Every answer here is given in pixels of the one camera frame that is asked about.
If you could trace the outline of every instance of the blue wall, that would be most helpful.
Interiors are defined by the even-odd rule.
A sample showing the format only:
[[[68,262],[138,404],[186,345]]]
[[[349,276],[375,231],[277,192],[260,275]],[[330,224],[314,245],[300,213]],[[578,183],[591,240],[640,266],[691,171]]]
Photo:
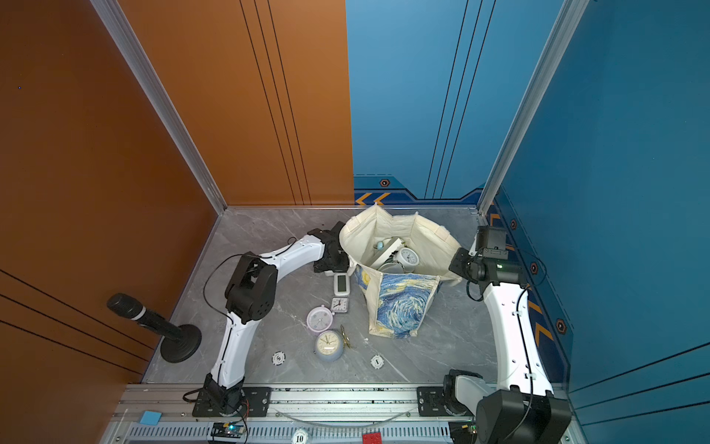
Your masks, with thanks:
[[[503,182],[574,332],[595,444],[705,436],[708,404],[637,415],[710,400],[710,347],[652,364],[710,341],[709,16],[590,1]]]
[[[356,188],[457,200],[485,183],[561,5],[348,0]]]

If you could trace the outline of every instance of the microphone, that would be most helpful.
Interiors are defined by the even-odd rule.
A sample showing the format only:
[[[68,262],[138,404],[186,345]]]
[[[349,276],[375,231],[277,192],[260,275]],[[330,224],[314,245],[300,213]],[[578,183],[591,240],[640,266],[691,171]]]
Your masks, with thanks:
[[[202,332],[192,324],[180,327],[169,323],[155,311],[146,308],[138,299],[125,293],[116,293],[106,302],[106,307],[122,318],[134,320],[141,327],[163,336],[160,355],[170,363],[191,357],[202,342]]]

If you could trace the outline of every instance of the black round base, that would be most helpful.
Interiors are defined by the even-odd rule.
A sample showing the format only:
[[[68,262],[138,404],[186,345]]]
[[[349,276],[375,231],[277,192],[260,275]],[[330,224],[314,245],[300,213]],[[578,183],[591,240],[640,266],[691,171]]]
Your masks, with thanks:
[[[192,324],[181,325],[182,339],[178,341],[163,338],[160,355],[171,364],[177,364],[191,357],[200,347],[202,332]]]

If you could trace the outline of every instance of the marble floor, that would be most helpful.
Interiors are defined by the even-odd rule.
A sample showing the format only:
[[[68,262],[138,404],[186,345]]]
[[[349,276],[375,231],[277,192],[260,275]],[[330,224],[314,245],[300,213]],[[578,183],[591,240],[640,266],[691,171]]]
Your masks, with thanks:
[[[229,208],[207,246],[195,276],[173,313],[175,324],[191,323],[202,331],[198,351],[184,362],[169,364],[158,353],[143,377],[147,383],[201,383],[219,351],[226,318],[207,307],[202,299],[205,279],[224,258],[244,251],[272,251],[286,245],[293,236],[301,238],[314,228],[331,228],[346,222],[360,210],[268,210]],[[419,208],[391,210],[393,215],[418,211],[444,225],[459,243],[468,248],[476,229],[473,211],[467,208]],[[207,298],[224,309],[224,287],[238,259],[230,259],[209,280]],[[334,326],[343,325],[353,345],[335,362],[319,360],[313,353],[315,336],[305,327],[305,316],[321,304],[329,306],[332,278],[315,274],[311,266],[298,269],[279,282],[275,305],[258,327],[246,360],[246,382],[412,382],[440,383],[452,368],[478,372],[495,381],[497,364],[493,330],[483,303],[466,297],[464,284],[443,286],[419,329],[419,336],[390,339],[368,334],[365,300],[351,281],[350,308],[336,314]],[[272,355],[283,351],[280,366]],[[370,359],[381,355],[385,364],[374,369]]]

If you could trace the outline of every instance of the orange wall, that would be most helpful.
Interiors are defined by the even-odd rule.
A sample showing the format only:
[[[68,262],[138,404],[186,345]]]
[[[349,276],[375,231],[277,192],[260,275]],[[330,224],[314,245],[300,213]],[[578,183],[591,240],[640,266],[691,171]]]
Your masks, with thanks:
[[[0,14],[3,441],[91,443],[158,343],[107,298],[168,317],[216,215],[88,0]]]
[[[230,205],[351,204],[344,0],[120,0]]]

